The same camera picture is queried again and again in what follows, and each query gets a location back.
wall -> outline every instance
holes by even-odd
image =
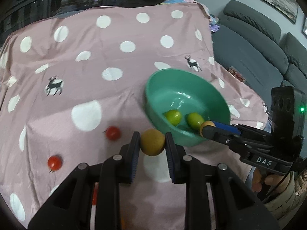
[[[230,0],[197,0],[203,4],[205,4],[211,14],[218,15],[221,13],[225,7],[225,5]],[[263,2],[262,0],[237,0],[240,1],[265,16],[269,17],[271,20],[275,21],[281,28],[281,36],[290,32],[294,35],[306,48],[307,48],[307,38],[302,33],[302,27],[304,23],[304,13],[299,8],[298,15],[296,19],[296,24],[294,25],[291,21],[289,21],[282,13],[278,12],[276,9]]]

screw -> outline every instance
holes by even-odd
[[[113,160],[115,161],[120,161],[121,159],[122,159],[122,155],[117,154],[113,156]]]
[[[86,167],[87,167],[86,163],[81,163],[81,164],[78,165],[79,170],[84,170]]]
[[[227,169],[227,165],[224,164],[224,163],[220,163],[220,164],[218,165],[218,168],[219,168],[220,170],[226,170],[226,169]]]
[[[192,161],[192,157],[189,156],[189,155],[184,155],[184,156],[182,157],[182,159],[183,159],[184,161],[186,161],[186,162]]]

black deer silhouette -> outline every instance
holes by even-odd
[[[202,69],[199,67],[198,63],[197,62],[191,62],[190,58],[191,58],[191,55],[185,56],[185,59],[188,61],[189,67],[191,69],[193,69],[193,70],[194,70],[194,67],[196,67],[197,68],[197,72],[199,72],[199,70],[202,72]]]
[[[48,87],[46,88],[46,91],[49,90],[47,96],[50,94],[50,91],[51,91],[51,89],[53,89],[53,88],[56,88],[56,92],[55,92],[53,95],[56,95],[56,93],[57,93],[58,90],[60,90],[60,92],[59,92],[60,94],[62,93],[61,85],[62,85],[62,82],[63,82],[63,81],[61,81],[61,82],[59,82],[59,83],[55,83],[55,84],[52,83],[52,82],[55,81],[55,79],[56,79],[57,77],[58,77],[58,76],[54,76],[54,77],[49,78],[49,84],[48,84]]]

green tomato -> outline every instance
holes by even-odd
[[[168,112],[165,112],[163,115],[166,117],[168,122],[170,122],[173,126],[179,125],[182,119],[182,115],[179,110],[170,110]]]
[[[199,131],[201,124],[205,121],[201,115],[198,113],[190,113],[187,115],[187,123],[188,125],[196,131]]]

green bowl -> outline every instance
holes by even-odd
[[[148,79],[145,89],[145,112],[156,129],[171,132],[176,144],[195,146],[205,141],[191,129],[185,118],[196,112],[204,120],[230,123],[230,112],[223,96],[201,77],[178,69],[163,69]],[[182,114],[178,126],[173,126],[163,113],[177,109]]]

